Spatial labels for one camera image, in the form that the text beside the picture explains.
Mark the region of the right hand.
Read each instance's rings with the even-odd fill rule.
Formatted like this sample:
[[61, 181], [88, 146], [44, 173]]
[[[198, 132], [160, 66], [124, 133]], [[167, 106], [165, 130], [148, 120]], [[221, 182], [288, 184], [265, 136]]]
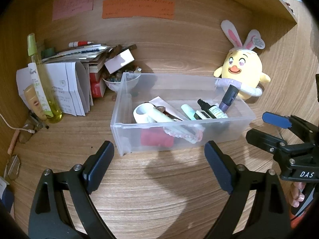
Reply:
[[292, 207], [297, 208], [299, 204], [304, 200], [305, 195], [302, 193], [306, 183], [293, 182], [290, 186], [290, 192], [288, 195], [289, 203]]

